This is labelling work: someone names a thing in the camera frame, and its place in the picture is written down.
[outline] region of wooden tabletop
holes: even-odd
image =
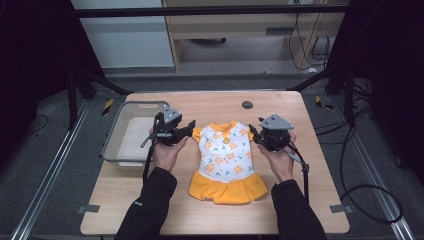
[[[235,120],[258,130],[259,117],[276,113],[294,125],[296,146],[310,165],[310,205],[321,221],[326,233],[345,233],[349,223],[344,212],[332,213],[330,206],[340,200],[318,143],[302,96],[290,91],[238,91],[238,92],[167,92],[136,93],[127,101],[166,101],[183,115],[178,127],[185,127],[193,119],[196,127],[209,123],[228,123]],[[244,109],[242,103],[250,101],[253,108]],[[271,172],[267,159],[251,142],[253,168],[271,190],[277,178]],[[169,214],[162,227],[164,235],[191,234],[277,234],[277,218],[271,194],[246,205],[216,205],[199,201],[188,195],[192,174],[199,167],[200,150],[194,139],[189,139],[178,156],[172,174],[178,185],[170,202]],[[114,235],[130,204],[139,196],[142,187],[141,171],[120,171],[104,162],[90,205],[99,205],[97,213],[86,212],[81,232],[86,235]],[[294,178],[303,190],[300,164],[295,164]]]

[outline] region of orange skirt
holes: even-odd
[[[230,183],[213,181],[198,170],[193,175],[188,193],[196,199],[212,199],[215,204],[245,204],[268,192],[262,178],[253,173]]]

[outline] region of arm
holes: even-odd
[[[324,229],[293,179],[271,190],[280,239],[327,239]]]
[[[294,143],[296,136],[291,131],[289,134]],[[271,190],[280,239],[327,239],[321,223],[293,179],[293,159],[287,154],[292,150],[287,146],[278,152],[269,152],[261,145],[258,148],[267,157],[280,182]]]
[[[169,201],[177,187],[177,179],[171,171],[187,140],[185,137],[174,146],[156,144],[153,151],[155,168],[144,182],[140,197],[129,207],[115,240],[159,239]]]
[[[115,240],[159,239],[168,215],[177,179],[168,171],[155,167],[144,183],[141,195],[131,204]]]

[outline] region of black cable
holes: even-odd
[[[345,193],[342,195],[342,197],[340,198],[340,200],[343,200],[345,197],[348,197],[349,199],[350,199],[350,201],[362,212],[362,213],[364,213],[366,216],[368,216],[369,218],[371,218],[372,220],[375,220],[375,221],[377,221],[377,222],[379,222],[379,223],[385,223],[385,224],[392,224],[392,223],[396,223],[397,221],[399,221],[401,218],[402,218],[402,216],[403,216],[403,210],[402,210],[402,205],[399,203],[399,201],[396,199],[396,197],[393,195],[393,194],[391,194],[389,191],[387,191],[386,189],[384,189],[384,188],[382,188],[382,187],[379,187],[379,186],[376,186],[376,185],[372,185],[372,184],[360,184],[360,185],[357,185],[357,186],[355,186],[355,187],[352,187],[351,189],[348,189],[347,187],[346,187],[346,184],[345,184],[345,181],[344,181],[344,176],[343,176],[343,159],[344,159],[344,153],[345,153],[345,151],[346,151],[346,145],[347,145],[347,142],[348,142],[348,136],[350,135],[350,133],[351,133],[351,131],[352,131],[352,129],[354,129],[355,128],[355,126],[353,125],[353,126],[351,126],[350,128],[349,128],[349,130],[348,130],[348,134],[346,135],[346,140],[345,140],[345,142],[344,142],[344,144],[343,144],[343,148],[342,148],[342,154],[341,154],[341,157],[340,157],[340,165],[339,165],[339,171],[340,171],[340,178],[341,178],[341,183],[342,183],[342,187],[343,187],[343,190],[345,191]],[[383,192],[385,192],[385,193],[387,193],[390,197],[392,197],[393,198],[393,200],[396,202],[396,205],[398,206],[398,209],[399,209],[399,216],[398,217],[396,217],[395,219],[393,219],[393,220],[386,220],[386,219],[379,219],[379,218],[377,218],[377,217],[375,217],[375,216],[373,216],[372,214],[370,214],[369,212],[367,212],[366,210],[364,210],[362,207],[360,207],[360,205],[355,201],[355,200],[353,200],[353,198],[350,196],[350,193],[352,193],[353,191],[355,191],[355,190],[358,190],[358,189],[360,189],[360,188],[376,188],[376,189],[378,189],[378,190],[380,190],[380,191],[383,191]]]
[[[348,136],[348,138],[347,138],[347,141],[349,141],[350,139],[352,139],[353,138],[353,134],[351,134],[350,136]],[[342,144],[344,144],[346,142],[346,140],[344,140],[343,142],[336,142],[336,143],[322,143],[322,142],[320,142],[319,144],[327,144],[327,145],[342,145]]]
[[[358,111],[357,113],[355,113],[355,115],[353,117],[356,118],[357,116],[359,116],[363,112],[367,111],[368,109],[370,109],[370,107],[365,107],[365,108],[361,109],[360,111]],[[326,125],[326,126],[331,126],[331,125],[335,125],[335,124],[337,124],[337,123],[331,123],[331,124]],[[340,129],[341,127],[345,126],[346,124],[348,124],[348,122],[341,122],[341,124],[338,125],[337,127],[332,128],[330,130],[327,130],[325,132],[317,133],[316,135],[319,136],[319,135],[324,135],[324,134],[328,134],[328,133],[334,132],[334,131]]]
[[[364,87],[361,84],[357,83],[355,80],[353,81],[354,84],[354,92],[358,93],[361,96],[364,97],[371,97],[372,92],[370,90],[368,90],[368,87]]]
[[[363,97],[363,98],[370,98],[371,94],[363,92],[361,89],[353,88],[353,94],[355,96]]]
[[[152,145],[150,145],[149,148],[149,152],[147,153],[147,158],[146,158],[146,162],[144,164],[144,169],[143,169],[143,182],[145,182],[147,180],[147,177],[149,175],[149,168],[150,168],[150,163],[152,161],[152,157],[153,157],[153,151],[155,150],[155,146],[158,143],[156,140],[156,130],[157,130],[157,122],[159,120],[159,116],[160,116],[160,112],[158,114],[156,114],[154,120],[153,120],[153,127],[152,127],[152,133],[149,135],[149,137],[141,144],[141,147],[144,147],[144,144],[146,144],[146,142],[150,139],[150,141],[152,141]]]
[[[46,115],[43,115],[43,114],[37,114],[36,116],[37,116],[37,117],[44,117],[44,118],[46,119],[46,122],[44,123],[44,125],[43,125],[43,126],[39,127],[38,129],[36,129],[36,130],[34,130],[34,131],[27,132],[26,134],[33,134],[33,133],[39,132],[39,131],[41,131],[41,129],[45,128],[45,127],[47,126],[47,124],[49,123],[49,117],[47,117]]]
[[[341,145],[341,144],[343,144],[344,142],[334,142],[334,143],[326,143],[326,142],[319,142],[319,144],[321,144],[321,145]]]
[[[317,130],[317,129],[320,129],[320,128],[326,128],[326,127],[330,127],[330,126],[340,124],[340,123],[343,123],[343,122],[330,123],[330,124],[327,124],[327,125],[324,125],[324,126],[314,127],[314,129]]]
[[[355,100],[353,100],[353,103],[359,102],[359,101],[365,101],[369,103],[369,99],[367,97],[357,97]]]
[[[308,66],[307,68],[300,68],[300,67],[298,67],[298,66],[296,65],[296,62],[294,63],[294,66],[296,67],[296,69],[297,69],[297,70],[307,70],[307,69],[309,69],[310,67],[316,67],[316,66],[319,66],[319,64],[314,64],[314,63],[309,62],[309,60],[308,60],[308,58],[307,58],[307,56],[306,56],[305,47],[303,46],[302,38],[301,38],[301,36],[300,36],[300,32],[299,32],[299,27],[298,27],[298,26],[299,26],[299,24],[298,24],[298,21],[299,21],[299,13],[296,13],[296,20],[295,20],[295,22],[294,22],[293,31],[291,32],[290,37],[289,37],[289,41],[288,41],[288,45],[289,45],[289,52],[290,52],[290,55],[291,55],[291,57],[292,57],[292,59],[293,59],[293,61],[294,61],[294,55],[293,55],[293,52],[292,52],[292,50],[291,50],[291,39],[292,39],[292,36],[293,36],[293,34],[294,34],[295,30],[297,30],[297,34],[298,34],[298,37],[299,37],[300,46],[302,47],[303,57],[305,58],[306,62],[307,62],[310,66]]]
[[[305,195],[306,202],[309,204],[309,164],[305,162],[296,145],[294,145],[292,141],[290,141],[287,146],[292,149],[300,159],[300,164],[302,165],[303,173],[303,194]]]
[[[315,53],[315,48],[317,46],[319,37],[315,38],[315,41],[312,45],[312,50],[311,50],[312,58],[317,60],[317,61],[321,61],[321,67],[324,65],[323,68],[327,67],[327,62],[328,62],[328,59],[330,57],[330,37],[326,37],[326,38],[327,39],[326,39],[324,53]]]

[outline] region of plastic tray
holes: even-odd
[[[142,169],[151,141],[143,148],[141,144],[149,136],[154,117],[163,112],[165,105],[169,106],[164,101],[123,103],[103,147],[104,159],[119,170]]]

